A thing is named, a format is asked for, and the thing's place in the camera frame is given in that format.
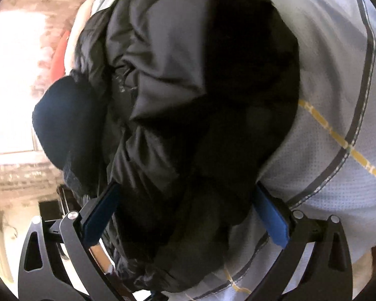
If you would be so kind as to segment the black puffer jacket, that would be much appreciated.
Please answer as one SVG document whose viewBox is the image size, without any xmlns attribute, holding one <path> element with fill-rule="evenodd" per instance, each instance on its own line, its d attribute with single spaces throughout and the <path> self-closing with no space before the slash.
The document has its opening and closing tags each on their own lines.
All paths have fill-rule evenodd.
<svg viewBox="0 0 376 301">
<path fill-rule="evenodd" d="M 78 202 L 115 186 L 103 241 L 119 283 L 178 293 L 227 260 L 299 86 L 270 0 L 114 0 L 32 123 Z"/>
</svg>

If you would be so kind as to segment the light blue plaid sheet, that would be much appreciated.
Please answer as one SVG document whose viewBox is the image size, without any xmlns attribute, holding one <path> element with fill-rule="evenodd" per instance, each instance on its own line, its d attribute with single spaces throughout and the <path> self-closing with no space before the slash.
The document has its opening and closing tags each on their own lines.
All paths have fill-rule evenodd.
<svg viewBox="0 0 376 301">
<path fill-rule="evenodd" d="M 300 48 L 293 128 L 260 180 L 287 207 L 341 219 L 361 297 L 376 256 L 376 8 L 370 0 L 272 0 Z"/>
</svg>

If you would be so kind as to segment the orange carrot plush pillow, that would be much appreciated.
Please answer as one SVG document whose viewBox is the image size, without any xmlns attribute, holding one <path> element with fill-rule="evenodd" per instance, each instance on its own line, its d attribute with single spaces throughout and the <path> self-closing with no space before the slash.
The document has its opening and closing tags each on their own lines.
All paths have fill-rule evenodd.
<svg viewBox="0 0 376 301">
<path fill-rule="evenodd" d="M 70 36 L 70 31 L 65 31 L 61 39 L 59 40 L 59 44 L 57 45 L 57 49 L 55 50 L 55 53 L 53 55 L 51 68 L 49 72 L 51 83 L 56 82 L 58 79 L 62 78 L 65 74 L 64 56 L 66 53 L 66 47 L 68 44 L 69 36 Z"/>
</svg>

